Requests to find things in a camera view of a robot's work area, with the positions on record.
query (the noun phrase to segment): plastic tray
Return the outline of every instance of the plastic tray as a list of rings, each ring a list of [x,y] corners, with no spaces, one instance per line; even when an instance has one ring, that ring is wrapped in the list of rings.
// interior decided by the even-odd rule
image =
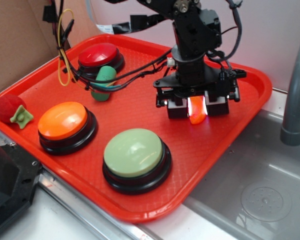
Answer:
[[[119,48],[126,60],[122,73],[143,66],[168,50],[126,36],[99,35],[67,51],[72,64],[77,66],[79,53],[96,43],[112,43]],[[60,85],[57,61],[53,59],[0,94],[20,96],[34,115],[34,120],[23,130],[17,124],[1,121],[0,130],[110,215],[132,223],[157,219],[179,206],[272,92],[271,82],[262,72],[233,64],[234,68],[247,71],[247,78],[238,80],[241,101],[229,101],[228,115],[207,117],[201,124],[192,125],[188,119],[169,119],[165,107],[156,108],[153,81],[160,79],[163,71],[134,81],[113,93],[106,102],[97,102],[77,84]],[[38,121],[48,109],[66,101],[82,103],[93,112],[99,130],[82,150],[66,156],[49,155],[39,144]],[[155,190],[140,195],[114,191],[102,173],[107,143],[116,134],[132,128],[155,132],[170,148],[173,162],[167,180]]]

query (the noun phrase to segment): wall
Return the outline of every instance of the wall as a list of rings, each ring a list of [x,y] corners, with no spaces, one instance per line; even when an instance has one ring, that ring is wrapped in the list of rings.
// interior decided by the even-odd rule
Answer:
[[[154,13],[136,0],[117,4],[104,0],[90,1],[100,25],[127,22],[130,14]],[[200,2],[203,9],[217,12],[223,31],[235,25],[225,0]],[[236,55],[230,61],[263,71],[275,87],[287,90],[300,46],[300,0],[244,0],[239,14],[243,36]],[[223,36],[221,49],[226,53],[232,49],[236,34],[233,30]],[[170,21],[129,36],[169,47],[175,44]]]

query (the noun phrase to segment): tray rim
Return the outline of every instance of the tray rim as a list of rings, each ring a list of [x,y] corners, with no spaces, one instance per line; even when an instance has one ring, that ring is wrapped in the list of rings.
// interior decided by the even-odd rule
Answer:
[[[160,52],[161,54],[166,52],[169,47],[162,46],[159,44],[131,38],[128,36],[122,36],[122,35],[109,35],[109,34],[101,34],[97,36],[90,37],[86,39],[85,41],[75,45],[73,48],[70,48],[66,53],[68,54],[69,58],[71,59],[73,57],[74,52],[78,48],[84,47],[87,43],[91,42],[93,43],[96,41],[96,39],[103,39],[104,41],[111,42],[112,39],[117,40],[124,40],[128,42],[133,42],[134,47],[138,50],[138,48],[142,48],[145,45],[147,46],[147,51],[143,51],[142,53],[153,55],[154,50],[156,52]],[[45,69],[54,68],[57,69],[57,63],[58,57],[50,60],[43,66],[39,67],[37,70],[33,71],[32,73],[28,74],[27,76],[23,77],[21,80],[13,84],[12,86],[8,87],[4,91],[0,93],[0,97],[5,94],[15,94],[20,95],[25,91],[25,87],[33,86],[34,84],[41,81],[40,77],[36,78],[36,81],[28,82],[29,79],[34,78],[36,75],[38,75],[40,72],[44,71]],[[272,83],[267,75],[265,75],[263,72],[252,68],[243,66],[240,64],[232,63],[233,68],[237,69],[244,69],[248,72],[254,73],[258,75],[258,77],[261,80],[263,89],[257,89],[259,93],[259,99],[258,101],[249,109],[249,114],[246,114],[246,117],[244,117],[240,124],[236,124],[235,127],[229,131],[229,134],[226,135],[226,138],[222,141],[222,144],[229,145],[231,144],[237,136],[244,130],[244,128],[249,124],[249,122],[255,117],[255,115],[259,112],[259,110],[262,108],[262,106],[267,102],[267,100],[270,98],[272,94]],[[78,181],[75,175],[66,174],[63,171],[63,167],[56,163],[52,158],[47,156],[47,154],[39,151],[35,146],[34,143],[28,142],[27,140],[23,139],[17,132],[15,132],[12,128],[8,127],[5,123],[0,121],[0,131],[2,131],[5,135],[7,135],[10,139],[12,139],[14,142],[16,142],[18,145],[26,149],[30,154],[32,154],[37,159],[41,160],[48,160],[44,161],[43,166],[47,168],[48,171],[56,174],[61,179],[66,181],[69,185],[74,187],[76,190],[78,190],[81,194],[92,200],[94,203],[96,202],[94,199],[97,198],[98,205],[103,208],[107,212],[111,212],[111,215],[115,218],[121,219],[123,221],[132,222],[132,223],[142,223],[142,222],[148,222],[155,219],[158,219],[162,216],[165,216],[167,213],[170,213],[174,209],[176,209],[189,194],[185,194],[184,189],[193,189],[199,181],[203,178],[203,176],[210,170],[210,168],[214,165],[212,159],[218,159],[221,157],[221,155],[224,153],[224,151],[214,151],[212,152],[208,158],[207,158],[207,164],[210,166],[209,168],[203,167],[200,165],[200,167],[197,169],[195,174],[187,181],[185,185],[182,186],[182,188],[177,192],[177,194],[170,199],[170,201],[159,207],[158,209],[154,209],[148,212],[131,212],[126,211],[125,209],[120,208],[120,206],[117,206],[113,203],[109,204],[109,201],[101,194],[101,192],[97,191],[91,191],[91,188],[89,185],[85,184],[85,182]]]

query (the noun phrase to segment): sink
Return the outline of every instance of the sink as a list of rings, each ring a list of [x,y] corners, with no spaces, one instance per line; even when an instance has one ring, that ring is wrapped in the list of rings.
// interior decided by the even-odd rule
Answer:
[[[300,146],[261,110],[184,204],[238,239],[300,239]]]

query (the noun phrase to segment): gray faucet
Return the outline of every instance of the gray faucet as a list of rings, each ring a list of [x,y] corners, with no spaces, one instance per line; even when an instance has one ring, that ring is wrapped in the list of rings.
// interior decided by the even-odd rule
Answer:
[[[286,99],[280,139],[289,146],[300,145],[300,49]]]

